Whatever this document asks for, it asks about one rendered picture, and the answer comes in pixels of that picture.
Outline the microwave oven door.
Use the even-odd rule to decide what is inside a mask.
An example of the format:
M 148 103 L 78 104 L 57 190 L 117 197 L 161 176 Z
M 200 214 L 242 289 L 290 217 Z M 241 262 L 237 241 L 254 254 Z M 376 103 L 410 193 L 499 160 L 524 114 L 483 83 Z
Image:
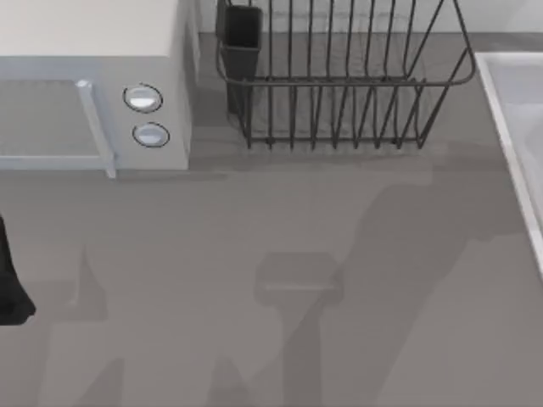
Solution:
M 93 83 L 0 80 L 2 170 L 102 170 L 115 179 L 115 153 Z

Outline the round silver microwave knob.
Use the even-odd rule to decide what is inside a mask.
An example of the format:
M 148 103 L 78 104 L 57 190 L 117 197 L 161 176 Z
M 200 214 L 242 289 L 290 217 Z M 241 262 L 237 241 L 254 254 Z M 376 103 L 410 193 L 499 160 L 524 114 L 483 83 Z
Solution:
M 162 148 L 170 141 L 171 135 L 161 124 L 148 122 L 134 126 L 132 138 L 145 148 Z
M 128 108 L 142 114 L 153 113 L 163 104 L 163 96 L 160 91 L 144 83 L 127 86 L 123 90 L 122 97 Z

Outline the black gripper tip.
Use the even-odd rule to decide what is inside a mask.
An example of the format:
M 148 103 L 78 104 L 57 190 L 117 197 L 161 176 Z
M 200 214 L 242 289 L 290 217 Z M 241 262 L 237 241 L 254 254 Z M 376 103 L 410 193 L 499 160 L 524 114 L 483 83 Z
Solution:
M 0 326 L 20 326 L 36 313 L 36 306 L 14 268 L 3 217 L 0 215 Z

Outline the black cutlery holder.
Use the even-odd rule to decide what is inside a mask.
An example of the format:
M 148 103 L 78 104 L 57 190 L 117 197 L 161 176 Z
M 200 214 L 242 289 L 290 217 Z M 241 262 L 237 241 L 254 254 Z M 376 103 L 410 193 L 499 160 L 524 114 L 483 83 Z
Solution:
M 227 108 L 245 116 L 250 88 L 239 85 L 256 76 L 262 37 L 262 9 L 217 0 L 216 37 L 227 78 Z

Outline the pale microwave oven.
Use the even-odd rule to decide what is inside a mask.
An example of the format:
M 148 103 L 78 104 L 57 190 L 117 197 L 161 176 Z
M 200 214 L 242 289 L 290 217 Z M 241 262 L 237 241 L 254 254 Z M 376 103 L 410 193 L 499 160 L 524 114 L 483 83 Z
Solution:
M 124 170 L 186 170 L 200 65 L 195 0 L 0 0 L 0 80 L 80 80 L 95 86 L 100 118 Z M 128 108 L 123 90 L 157 88 L 160 109 Z M 164 126 L 145 148 L 132 128 Z

